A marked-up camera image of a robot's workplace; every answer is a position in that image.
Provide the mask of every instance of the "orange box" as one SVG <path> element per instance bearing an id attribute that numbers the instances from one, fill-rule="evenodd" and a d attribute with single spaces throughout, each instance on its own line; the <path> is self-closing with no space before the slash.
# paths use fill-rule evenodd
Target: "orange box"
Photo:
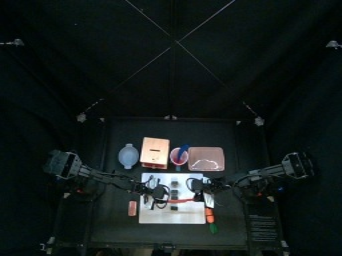
<path id="1" fill-rule="evenodd" d="M 140 154 L 143 167 L 167 169 L 170 140 L 144 137 Z"/>

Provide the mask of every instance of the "table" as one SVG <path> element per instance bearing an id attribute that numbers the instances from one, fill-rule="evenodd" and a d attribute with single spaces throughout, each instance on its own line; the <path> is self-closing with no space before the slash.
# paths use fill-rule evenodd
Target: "table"
<path id="1" fill-rule="evenodd" d="M 83 130 L 79 154 L 87 165 L 103 171 L 122 173 L 142 179 L 142 173 L 158 172 L 138 163 L 131 170 L 124 170 L 118 160 L 118 153 L 127 143 L 140 151 L 144 137 L 170 139 L 170 148 L 183 144 L 193 147 L 222 147 L 225 152 L 225 171 L 206 172 L 210 178 L 229 176 L 238 171 L 250 171 L 269 165 L 267 147 L 263 128 L 250 120 L 199 120 L 199 119 L 132 119 L 114 118 L 100 123 L 88 124 Z M 170 165 L 167 172 L 175 172 Z M 139 217 L 127 216 L 130 200 L 140 200 L 139 195 L 126 193 L 114 186 L 107 186 L 102 197 L 92 202 L 90 216 L 84 218 L 86 231 L 78 245 L 88 247 L 175 247 L 179 249 L 250 250 L 250 226 L 246 208 L 231 191 L 215 197 L 215 223 L 219 232 L 213 235 L 207 225 L 139 224 Z"/>

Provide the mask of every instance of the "metal rod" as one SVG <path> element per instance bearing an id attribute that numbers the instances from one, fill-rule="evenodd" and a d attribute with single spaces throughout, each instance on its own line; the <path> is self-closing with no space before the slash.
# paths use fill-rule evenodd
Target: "metal rod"
<path id="1" fill-rule="evenodd" d="M 179 40 L 182 42 L 233 3 L 235 0 L 230 1 Z"/>
<path id="2" fill-rule="evenodd" d="M 171 49 L 171 47 L 168 47 L 142 68 L 138 69 L 138 71 L 134 72 L 134 74 L 126 78 L 115 87 L 112 90 L 110 90 L 110 93 L 112 93 L 123 84 L 126 84 L 131 78 L 138 74 L 140 73 L 140 71 L 147 67 L 150 66 L 150 64 Z"/>
<path id="3" fill-rule="evenodd" d="M 199 63 L 199 65 L 206 69 L 206 71 L 211 74 L 211 76 L 217 79 L 217 81 L 227 87 L 226 83 L 219 79 L 219 77 L 214 74 L 214 72 L 209 69 L 209 67 L 199 61 L 199 59 L 195 57 L 195 55 L 189 51 L 189 49 L 177 41 L 178 45 L 182 47 L 182 49 L 189 53 L 189 55 L 194 58 L 194 60 Z"/>
<path id="4" fill-rule="evenodd" d="M 170 34 L 167 33 L 167 31 L 158 25 L 158 23 L 142 12 L 142 10 L 128 1 L 124 0 L 131 6 L 132 8 L 146 17 L 146 19 L 163 31 L 163 33 L 166 35 L 170 36 Z"/>

